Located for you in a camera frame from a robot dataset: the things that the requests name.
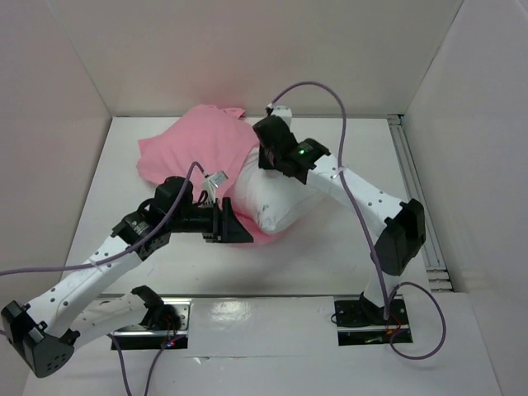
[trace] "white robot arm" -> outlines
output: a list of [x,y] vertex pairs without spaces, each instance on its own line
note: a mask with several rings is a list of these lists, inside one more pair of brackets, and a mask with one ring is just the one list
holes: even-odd
[[[268,106],[268,117],[253,126],[260,141],[259,167],[275,169],[288,177],[329,194],[354,211],[340,173],[346,180],[366,226],[378,238],[375,251],[384,278],[387,295],[399,284],[408,262],[425,243],[425,216],[417,200],[408,203],[386,194],[347,168],[339,168],[337,158],[314,139],[298,143],[290,132],[291,110],[286,106]],[[361,296],[371,314],[384,307],[378,273],[373,267],[369,283]]]
[[[253,126],[261,143],[259,167],[295,177],[352,209],[340,181],[342,172],[367,226],[378,237],[375,249],[390,293],[425,242],[422,205],[415,200],[403,203],[350,169],[340,169],[336,157],[317,141],[306,139],[298,143],[290,132],[290,121],[290,109],[277,106]],[[88,305],[126,272],[168,244],[171,233],[202,233],[207,242],[214,243],[252,242],[251,234],[237,221],[229,198],[223,199],[220,210],[214,192],[209,189],[209,193],[213,200],[208,200],[205,207],[196,206],[192,203],[192,184],[186,184],[181,177],[169,177],[158,186],[152,200],[145,201],[113,228],[112,235],[86,261],[88,268],[71,273],[28,304],[12,301],[4,307],[2,320],[7,339],[37,377],[53,374],[79,347],[130,324],[165,330],[167,319],[178,327],[179,315],[174,308],[164,305],[147,286],[96,307]],[[154,232],[161,223],[163,226]],[[361,298],[365,307],[372,309],[370,314],[380,315],[384,298],[374,270]]]
[[28,304],[12,301],[3,308],[7,340],[38,378],[59,370],[78,348],[130,324],[152,330],[179,328],[179,314],[147,286],[87,308],[109,285],[167,245],[171,233],[202,233],[212,243],[252,242],[229,198],[223,199],[222,210],[217,201],[198,206],[192,202],[192,184],[169,177],[153,199],[113,228],[85,262],[88,268],[69,274]]

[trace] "white panel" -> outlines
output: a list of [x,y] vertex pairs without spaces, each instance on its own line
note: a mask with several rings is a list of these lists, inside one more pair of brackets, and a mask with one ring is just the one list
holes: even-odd
[[334,313],[333,297],[197,299],[191,306],[189,349],[208,357],[324,353],[337,346],[329,320]]
[[[260,111],[302,79],[355,114],[407,109],[461,0],[50,0],[114,115]],[[297,113],[336,114],[324,92]]]
[[[0,2],[0,37],[0,271],[61,266],[109,114],[44,1]],[[0,278],[0,307],[58,278]],[[28,370],[0,344],[0,393],[17,396]]]
[[[273,299],[282,304],[284,299]],[[317,309],[326,309],[323,300],[313,302],[313,319],[320,321]],[[466,295],[438,295],[449,326],[444,349],[427,361],[403,361],[388,346],[337,346],[334,332],[322,332],[302,321],[294,321],[295,309],[290,305],[290,328],[283,335],[248,328],[243,334],[246,347],[269,353],[245,357],[237,347],[229,357],[201,355],[192,345],[208,345],[211,351],[218,335],[204,328],[198,338],[190,328],[190,348],[165,351],[158,360],[149,391],[150,396],[169,395],[233,395],[233,396],[320,396],[320,395],[384,395],[395,396],[499,396],[500,392],[483,344],[471,305]],[[407,299],[414,344],[398,345],[409,354],[430,351],[440,338],[439,319],[425,295]],[[276,313],[281,308],[272,308]],[[287,323],[288,318],[280,318]],[[240,332],[226,329],[222,342],[236,346]],[[274,356],[276,344],[292,342],[287,356]],[[328,345],[322,351],[318,344]],[[126,351],[125,363],[131,392],[144,393],[150,364],[156,351]],[[119,361],[110,350],[110,340],[101,338],[73,355],[59,372],[47,379],[31,375],[24,396],[66,396],[75,389],[76,396],[124,394]]]
[[446,264],[470,293],[505,395],[526,394],[527,37],[520,2],[466,0],[404,121]]
[[[112,121],[68,265],[84,262],[124,215],[153,196],[154,189],[140,179],[135,167],[137,141],[162,133],[176,120]],[[341,121],[294,118],[292,130],[299,139],[312,137],[335,153]],[[406,196],[387,120],[349,119],[343,157],[346,166],[383,191]],[[122,276],[108,292],[127,293],[146,283],[158,293],[172,295],[359,294],[373,265],[355,215],[326,200],[282,239],[265,247],[211,244],[199,234],[173,234],[168,246]],[[421,254],[409,264],[406,277],[428,287]]]

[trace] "purple cable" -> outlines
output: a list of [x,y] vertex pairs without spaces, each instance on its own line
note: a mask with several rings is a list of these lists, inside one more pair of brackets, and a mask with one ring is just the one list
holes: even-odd
[[107,334],[107,336],[112,340],[112,343],[114,344],[115,350],[117,351],[117,355],[119,357],[119,364],[121,366],[121,374],[123,375],[123,385],[125,386],[126,394],[127,396],[133,396],[132,392],[130,391],[129,379],[126,375],[125,358],[123,357],[123,350],[121,350],[121,346],[119,345],[117,338],[115,338],[113,334]]
[[[126,375],[125,358],[123,357],[123,350],[121,349],[121,346],[119,345],[119,342],[117,341],[117,339],[112,334],[107,334],[107,336],[112,340],[112,342],[114,344],[114,347],[115,347],[115,350],[117,351],[117,355],[119,356],[119,363],[120,363],[120,366],[121,366],[121,374],[123,375],[123,384],[125,385],[126,394],[127,394],[127,396],[132,396],[132,392],[130,391],[129,381],[128,381],[128,378],[127,378],[127,375]],[[178,340],[178,339],[180,339],[182,337],[184,337],[184,336],[175,336],[175,337],[171,338],[170,341],[174,342],[174,341],[176,341],[176,340]],[[154,372],[154,367],[156,366],[156,362],[158,361],[159,357],[161,356],[163,351],[165,351],[166,348],[167,348],[167,343],[166,342],[162,343],[158,353],[156,354],[156,356],[152,360],[152,364],[150,365],[150,369],[148,370],[147,384],[145,386],[144,396],[148,396],[148,394],[149,394],[150,380],[152,379],[152,374]]]
[[447,334],[447,325],[446,325],[446,317],[444,317],[444,313],[442,312],[442,309],[440,308],[440,305],[438,304],[438,301],[436,301],[435,297],[432,295],[432,293],[425,289],[424,287],[421,287],[420,285],[414,283],[414,282],[402,282],[400,283],[399,285],[397,285],[394,290],[392,291],[392,293],[390,294],[390,299],[392,300],[394,298],[394,296],[396,295],[396,292],[398,291],[398,289],[402,286],[414,286],[418,289],[420,289],[421,291],[423,291],[427,297],[429,297],[432,301],[432,303],[435,305],[436,307],[436,310],[438,311],[438,314],[440,315],[440,320],[442,322],[442,337],[440,339],[440,342],[438,342],[438,345],[436,346],[435,349],[433,349],[431,352],[425,354],[425,355],[422,355],[422,356],[410,356],[410,355],[405,355],[404,353],[398,351],[396,349],[396,346],[394,346],[394,339],[396,338],[396,336],[398,336],[400,333],[402,332],[405,332],[406,330],[403,329],[403,330],[400,330],[399,332],[395,332],[393,333],[392,336],[390,336],[390,339],[389,339],[389,345],[391,348],[393,348],[393,351],[396,352],[398,355],[400,355],[401,357],[404,357],[405,359],[409,359],[410,361],[423,361],[424,359],[428,359],[430,358],[431,356],[435,355],[443,346],[444,346],[444,342],[446,342],[446,334]]
[[134,252],[138,248],[141,248],[147,242],[155,233],[157,233],[163,225],[171,218],[172,213],[174,213],[174,210],[180,203],[180,200],[183,197],[183,193],[185,192],[185,189],[187,185],[189,184],[189,180],[191,178],[192,171],[195,167],[198,167],[202,172],[204,172],[204,168],[196,161],[194,161],[191,166],[189,167],[189,170],[187,171],[187,174],[185,176],[185,181],[181,185],[181,190],[178,193],[176,199],[172,203],[171,209],[168,210],[167,214],[162,218],[162,220],[154,227],[154,229],[148,233],[145,237],[140,239],[138,242],[134,243],[133,245],[128,246],[123,252],[119,252],[115,254],[114,256],[107,257],[103,260],[100,260],[98,262],[94,262],[93,264],[81,264],[78,266],[43,266],[43,267],[29,267],[29,268],[21,268],[17,270],[6,270],[6,271],[0,271],[0,276],[5,275],[15,275],[15,274],[26,274],[29,272],[62,272],[62,271],[77,271],[77,270],[84,270],[86,268],[90,268],[93,265],[96,266],[104,266],[105,264],[109,264],[111,262],[114,262],[115,260],[118,260],[122,258],[123,256],[126,256],[129,253]]
[[[347,133],[347,111],[345,110],[345,106],[343,105],[343,101],[335,93],[335,91],[333,91],[329,86],[327,86],[325,84],[322,84],[320,82],[317,82],[317,81],[301,81],[301,82],[297,82],[296,84],[293,84],[293,85],[287,87],[284,91],[282,91],[279,95],[277,95],[275,97],[275,99],[273,99],[273,101],[271,101],[271,104],[274,105],[279,99],[281,99],[287,92],[291,91],[292,89],[297,88],[297,87],[301,87],[301,86],[304,86],[304,85],[313,85],[315,87],[320,87],[320,88],[324,89],[326,92],[330,93],[330,95],[332,95],[334,97],[334,99],[337,101],[337,104],[339,105],[339,109],[341,110],[341,117],[342,117],[342,129],[341,129],[341,138],[339,139],[339,149],[337,151],[337,165],[339,167],[342,167],[343,166],[342,165],[342,163],[343,163],[343,161],[342,161],[343,160],[343,158],[342,158],[343,157],[343,149],[344,149],[344,146],[345,146],[345,136],[346,136],[346,133]],[[394,288],[394,290],[391,292],[390,296],[387,295],[386,285],[385,285],[385,281],[384,281],[384,278],[383,278],[383,272],[381,270],[380,259],[378,258],[378,255],[377,255],[377,253],[375,251],[374,242],[372,241],[372,237],[370,236],[369,229],[366,226],[365,218],[363,217],[363,214],[361,213],[361,209],[360,209],[359,205],[356,202],[356,198],[354,198],[354,195],[352,194],[350,188],[348,187],[347,180],[345,179],[345,176],[343,175],[343,172],[339,172],[339,178],[341,180],[341,184],[343,186],[343,189],[346,192],[346,195],[350,199],[350,202],[352,203],[352,206],[354,207],[354,210],[356,211],[357,218],[360,220],[361,228],[363,229],[363,233],[365,234],[366,242],[369,244],[370,253],[371,253],[371,256],[372,256],[372,260],[374,261],[374,264],[375,264],[375,267],[376,267],[376,272],[378,273],[379,284],[381,285],[381,292],[383,294],[384,319],[385,320],[389,320],[389,315],[390,315],[389,305],[390,305],[390,301],[393,300],[394,296],[396,295],[396,291],[398,291],[398,289],[400,287],[405,286],[405,285],[414,286],[414,287],[417,287],[418,289],[420,289],[421,291],[423,291],[427,295],[427,297],[429,297],[431,299],[431,301],[433,302],[433,304],[436,307],[436,310],[438,310],[438,314],[440,315],[440,320],[442,322],[442,337],[441,337],[441,340],[440,340],[439,344],[436,346],[436,348],[434,350],[432,350],[431,352],[429,352],[429,353],[427,353],[426,355],[423,355],[423,356],[409,356],[409,355],[405,355],[402,352],[398,351],[396,349],[396,347],[394,346],[394,338],[398,334],[400,334],[403,330],[401,330],[399,332],[396,332],[396,333],[394,333],[391,336],[391,338],[389,339],[389,344],[390,344],[391,348],[393,348],[393,351],[396,352],[399,356],[404,357],[405,359],[409,359],[411,361],[421,361],[421,360],[427,359],[427,358],[435,355],[443,347],[444,342],[446,341],[446,333],[447,333],[446,318],[444,317],[444,313],[442,312],[442,310],[440,308],[440,305],[436,301],[435,297],[429,291],[427,291],[425,288],[423,288],[420,285],[417,285],[416,283],[413,283],[413,282],[402,282],[402,283],[400,283],[398,286],[396,286]]]
[[[326,92],[328,92],[330,95],[334,97],[334,99],[337,101],[337,104],[339,105],[339,109],[341,110],[341,117],[342,117],[342,127],[341,127],[341,137],[339,138],[339,149],[337,150],[337,166],[341,168],[343,166],[343,150],[345,148],[345,137],[347,135],[347,111],[345,110],[345,105],[343,104],[343,101],[333,89],[317,81],[301,81],[301,82],[297,82],[296,84],[293,84],[287,87],[284,91],[282,91],[279,95],[277,95],[275,99],[273,99],[273,101],[271,101],[271,104],[275,104],[279,99],[281,99],[286,93],[288,93],[292,89],[301,87],[303,85],[313,85],[315,87],[320,87],[324,89]],[[381,271],[380,259],[378,258],[378,254],[376,253],[376,250],[374,248],[374,242],[372,241],[372,237],[370,236],[369,229],[366,226],[365,218],[363,217],[363,214],[361,213],[361,210],[360,210],[359,205],[357,204],[356,198],[352,194],[352,191],[350,190],[350,187],[347,184],[347,180],[345,179],[343,172],[339,172],[339,178],[341,180],[343,189],[345,190],[346,195],[348,196],[348,199],[350,200],[350,202],[352,203],[352,206],[354,207],[354,211],[356,212],[357,218],[360,220],[361,228],[363,229],[363,233],[365,234],[366,242],[369,244],[370,254],[372,255],[372,260],[374,261],[376,272],[378,273],[379,284],[381,285],[381,293],[383,295],[383,301],[384,301],[383,316],[385,320],[389,320],[390,300],[389,300],[389,296],[387,295],[387,287],[385,286],[385,279],[383,277],[383,272]]]

